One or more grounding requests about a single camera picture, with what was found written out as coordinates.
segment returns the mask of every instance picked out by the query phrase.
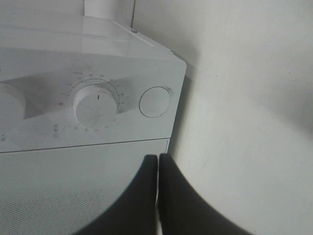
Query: white appliance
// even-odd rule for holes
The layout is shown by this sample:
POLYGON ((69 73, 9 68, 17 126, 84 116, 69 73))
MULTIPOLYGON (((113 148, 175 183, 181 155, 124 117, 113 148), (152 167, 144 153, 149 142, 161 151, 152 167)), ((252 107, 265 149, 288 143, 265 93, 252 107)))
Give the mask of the white appliance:
POLYGON ((0 234, 71 234, 167 151, 186 64, 114 21, 0 6, 0 234))

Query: white wall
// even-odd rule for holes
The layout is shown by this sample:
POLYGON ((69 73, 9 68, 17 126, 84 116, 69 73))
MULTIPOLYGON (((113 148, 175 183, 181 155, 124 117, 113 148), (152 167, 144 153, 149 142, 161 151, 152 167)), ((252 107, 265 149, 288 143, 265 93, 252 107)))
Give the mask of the white wall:
POLYGON ((1 3, 46 11, 84 14, 83 0, 0 0, 1 3))
POLYGON ((130 27, 133 18, 134 0, 85 0, 85 15, 113 19, 130 27))
POLYGON ((134 28, 188 62, 170 151, 258 235, 313 234, 313 3, 137 0, 134 28))

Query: round button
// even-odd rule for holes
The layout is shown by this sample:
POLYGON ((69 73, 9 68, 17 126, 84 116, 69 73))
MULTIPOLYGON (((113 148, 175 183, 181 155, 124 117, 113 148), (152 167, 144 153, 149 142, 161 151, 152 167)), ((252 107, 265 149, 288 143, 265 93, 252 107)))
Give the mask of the round button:
POLYGON ((163 87, 152 87, 142 95, 139 107, 142 114, 149 118, 163 115, 171 103, 171 96, 163 87))
POLYGON ((25 116, 26 100, 16 88, 0 84, 0 134, 16 128, 25 116))
POLYGON ((84 87, 75 95, 73 109, 80 124, 87 128, 99 129, 114 119, 117 104, 108 89, 93 85, 84 87))

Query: white knob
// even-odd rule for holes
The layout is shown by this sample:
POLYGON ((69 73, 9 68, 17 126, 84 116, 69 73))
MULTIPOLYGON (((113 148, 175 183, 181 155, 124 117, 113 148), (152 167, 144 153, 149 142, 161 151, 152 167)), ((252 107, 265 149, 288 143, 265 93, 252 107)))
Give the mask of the white knob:
POLYGON ((0 83, 0 134, 16 128, 24 119, 26 100, 16 88, 0 83))
POLYGON ((75 95, 73 109, 80 124, 87 128, 99 129, 114 119, 117 104, 108 89, 93 85, 84 87, 75 95))

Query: control panel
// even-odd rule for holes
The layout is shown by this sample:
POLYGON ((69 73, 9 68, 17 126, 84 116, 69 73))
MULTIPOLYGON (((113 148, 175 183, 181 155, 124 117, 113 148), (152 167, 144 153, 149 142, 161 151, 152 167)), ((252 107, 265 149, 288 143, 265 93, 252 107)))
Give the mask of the control panel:
POLYGON ((179 59, 0 48, 0 152, 170 138, 179 59))

